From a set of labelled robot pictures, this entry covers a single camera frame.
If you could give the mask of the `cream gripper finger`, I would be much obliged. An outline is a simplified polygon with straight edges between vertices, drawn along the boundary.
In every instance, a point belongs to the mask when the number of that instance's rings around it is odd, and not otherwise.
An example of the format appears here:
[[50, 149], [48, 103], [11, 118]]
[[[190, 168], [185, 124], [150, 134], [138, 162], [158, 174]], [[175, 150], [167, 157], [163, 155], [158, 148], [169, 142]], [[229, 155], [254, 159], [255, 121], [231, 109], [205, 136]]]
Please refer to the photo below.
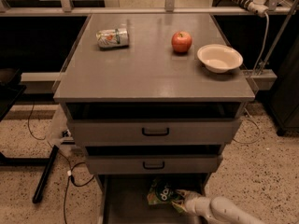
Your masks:
[[196, 199], [201, 197], [201, 194], [186, 189], [177, 189], [176, 193], [179, 194], [181, 197], [183, 197], [185, 200], [191, 200], [191, 199]]
[[184, 206], [183, 201], [172, 201], [171, 202], [172, 206], [179, 212], [179, 213], [185, 213], [186, 208]]

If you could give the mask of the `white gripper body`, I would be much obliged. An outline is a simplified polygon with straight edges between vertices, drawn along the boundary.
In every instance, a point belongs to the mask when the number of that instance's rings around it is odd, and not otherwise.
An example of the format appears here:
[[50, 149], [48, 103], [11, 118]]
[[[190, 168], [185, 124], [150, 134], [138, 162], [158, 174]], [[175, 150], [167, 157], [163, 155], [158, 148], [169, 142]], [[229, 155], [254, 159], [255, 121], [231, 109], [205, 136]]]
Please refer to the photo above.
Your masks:
[[184, 200], [186, 212], [201, 217], [209, 217], [211, 214], [210, 199], [203, 196], [189, 195]]

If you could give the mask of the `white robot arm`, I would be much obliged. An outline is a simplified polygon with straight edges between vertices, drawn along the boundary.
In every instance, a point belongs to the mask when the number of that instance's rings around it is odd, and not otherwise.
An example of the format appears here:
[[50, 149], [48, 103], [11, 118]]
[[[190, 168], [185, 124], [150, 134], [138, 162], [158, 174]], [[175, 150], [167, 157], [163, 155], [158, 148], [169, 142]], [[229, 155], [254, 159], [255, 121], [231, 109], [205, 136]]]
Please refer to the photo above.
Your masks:
[[182, 197], [174, 201], [176, 207], [192, 216], [203, 217], [208, 224], [265, 224], [225, 197], [208, 198], [185, 189], [176, 189], [176, 193]]

